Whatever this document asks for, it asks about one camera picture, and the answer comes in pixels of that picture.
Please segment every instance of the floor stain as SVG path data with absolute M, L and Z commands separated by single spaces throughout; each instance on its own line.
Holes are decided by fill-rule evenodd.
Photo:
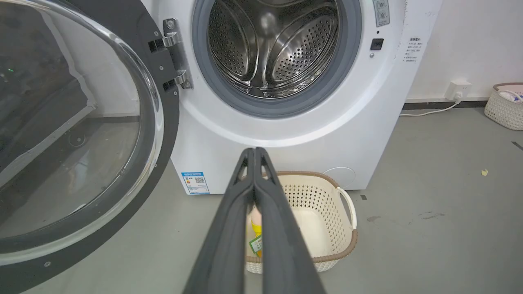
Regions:
M 431 219 L 431 218 L 437 218 L 437 217 L 443 217 L 445 216 L 444 213 L 436 213 L 434 214 L 433 216 L 430 216 L 430 217 L 426 217 L 426 218 L 423 218 L 424 220 L 428 220 L 428 219 Z
M 369 217 L 369 218 L 367 218 L 367 221 L 374 222 L 377 219 L 381 219 L 381 216 Z

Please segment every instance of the stainless steel drum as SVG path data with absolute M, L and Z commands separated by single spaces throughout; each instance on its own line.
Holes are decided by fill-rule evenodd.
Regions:
M 209 46 L 237 89 L 281 98 L 322 74 L 336 47 L 338 23 L 334 0 L 217 0 Z

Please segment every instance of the energy label sticker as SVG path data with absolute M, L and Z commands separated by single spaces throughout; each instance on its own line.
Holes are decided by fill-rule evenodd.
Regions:
M 193 195 L 209 194 L 209 188 L 203 173 L 181 173 L 181 176 L 184 178 L 189 193 Z

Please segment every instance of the basket handle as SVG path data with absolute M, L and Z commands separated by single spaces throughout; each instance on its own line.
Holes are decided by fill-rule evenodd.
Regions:
M 500 96 L 501 96 L 501 92 L 509 93 L 509 94 L 511 94 L 511 95 L 513 95 L 513 96 L 516 96 L 516 97 L 518 98 L 519 101 L 523 101 L 523 98 L 521 97 L 521 95 L 519 95 L 519 94 L 516 93 L 516 92 L 512 92 L 512 91 L 509 91 L 509 90 L 501 90 L 501 89 L 497 91 L 497 93 L 498 93 Z
M 350 222 L 351 222 L 351 225 L 353 226 L 353 230 L 355 230 L 358 225 L 358 220 L 356 219 L 356 209 L 354 208 L 353 200 L 350 198 L 347 191 L 341 189 L 340 187 L 337 187 L 336 189 L 345 198 L 345 201 L 347 201 L 347 205 L 349 205 Z

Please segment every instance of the small debris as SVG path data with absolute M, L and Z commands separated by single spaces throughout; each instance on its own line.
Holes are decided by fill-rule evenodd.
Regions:
M 367 218 L 367 221 L 374 222 L 375 220 L 380 219 L 380 218 L 381 218 L 381 216 L 369 217 L 369 218 Z

